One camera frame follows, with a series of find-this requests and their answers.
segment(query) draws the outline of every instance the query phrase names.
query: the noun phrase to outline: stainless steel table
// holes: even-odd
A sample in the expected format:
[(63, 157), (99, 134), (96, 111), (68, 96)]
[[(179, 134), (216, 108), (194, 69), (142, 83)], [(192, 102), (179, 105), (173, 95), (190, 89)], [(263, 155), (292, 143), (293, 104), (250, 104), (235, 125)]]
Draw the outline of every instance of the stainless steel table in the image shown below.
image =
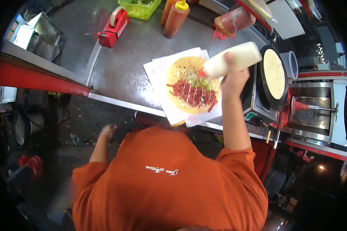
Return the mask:
[[(196, 13), (203, 18), (200, 8)], [(84, 75), (87, 85), (92, 86), (90, 98), (165, 116), (144, 71), (145, 63), (194, 47), (206, 49), (212, 57), (248, 41), (256, 42), (259, 48), (267, 44), (267, 40), (253, 27), (241, 30), (236, 35), (237, 39), (214, 39), (213, 27), (197, 22), (195, 15), (185, 20), (176, 38), (167, 39), (159, 23), (161, 15), (162, 9), (157, 9), (149, 21), (132, 18), (112, 49), (100, 46), (97, 41)], [(222, 117), (203, 126), (222, 130)], [(251, 136), (266, 138), (268, 129), (250, 124), (247, 127)]]

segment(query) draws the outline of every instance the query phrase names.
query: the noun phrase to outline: mayonnaise bottle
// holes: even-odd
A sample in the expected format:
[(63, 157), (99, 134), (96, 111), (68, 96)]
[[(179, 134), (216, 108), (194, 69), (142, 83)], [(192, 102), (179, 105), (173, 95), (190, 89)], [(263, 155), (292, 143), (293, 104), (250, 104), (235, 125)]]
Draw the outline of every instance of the mayonnaise bottle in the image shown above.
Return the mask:
[(255, 42), (243, 43), (229, 49), (226, 49), (203, 64), (199, 72), (200, 76), (208, 79), (214, 79), (225, 76), (229, 73), (229, 67), (225, 60), (225, 53), (231, 52), (233, 54), (234, 63), (239, 70), (248, 68), (262, 60), (261, 53)]

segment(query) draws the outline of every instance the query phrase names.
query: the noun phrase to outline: yellow bottle cap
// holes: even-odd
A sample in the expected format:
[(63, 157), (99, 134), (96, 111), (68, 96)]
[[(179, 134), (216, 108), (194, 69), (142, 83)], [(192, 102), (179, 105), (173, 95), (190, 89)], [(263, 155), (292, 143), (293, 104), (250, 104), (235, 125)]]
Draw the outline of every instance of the yellow bottle cap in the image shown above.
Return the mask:
[(175, 4), (176, 9), (180, 11), (187, 11), (189, 8), (189, 5), (186, 3), (186, 0), (178, 1)]

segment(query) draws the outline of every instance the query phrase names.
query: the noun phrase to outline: green plastic container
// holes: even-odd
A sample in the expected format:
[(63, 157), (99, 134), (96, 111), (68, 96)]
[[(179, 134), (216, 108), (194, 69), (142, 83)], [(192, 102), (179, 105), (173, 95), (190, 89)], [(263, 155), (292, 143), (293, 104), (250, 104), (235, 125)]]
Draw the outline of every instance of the green plastic container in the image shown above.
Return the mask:
[(125, 7), (130, 18), (137, 18), (140, 20), (148, 21), (161, 1), (162, 0), (151, 0), (151, 2), (153, 3), (150, 6), (133, 4), (133, 2), (136, 2), (136, 0), (118, 0), (118, 4)]

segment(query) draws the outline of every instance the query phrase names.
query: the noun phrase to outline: flatbread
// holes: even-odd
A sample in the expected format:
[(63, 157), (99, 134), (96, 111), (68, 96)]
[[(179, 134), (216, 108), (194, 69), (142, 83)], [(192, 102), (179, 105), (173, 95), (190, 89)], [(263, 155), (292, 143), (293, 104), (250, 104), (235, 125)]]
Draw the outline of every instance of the flatbread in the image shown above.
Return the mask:
[[(188, 56), (184, 58), (178, 59), (173, 65), (168, 69), (166, 76), (166, 84), (173, 85), (177, 83), (177, 81), (183, 78), (182, 70), (192, 70), (196, 75), (199, 74), (199, 71), (203, 64), (206, 62), (206, 59), (196, 57), (196, 56)], [(217, 92), (216, 99), (218, 100), (221, 95), (221, 82), (219, 79), (211, 80), (213, 85), (215, 86), (214, 91)], [(184, 105), (184, 100), (180, 99), (178, 96), (174, 96), (170, 93), (172, 91), (172, 87), (166, 86), (168, 98), (172, 101), (172, 103), (182, 110), (183, 112), (190, 114), (200, 114), (208, 112), (208, 105), (205, 108), (194, 109), (190, 106)]]
[(267, 86), (274, 99), (280, 99), (284, 92), (285, 76), (282, 61), (272, 49), (264, 54), (264, 73)]

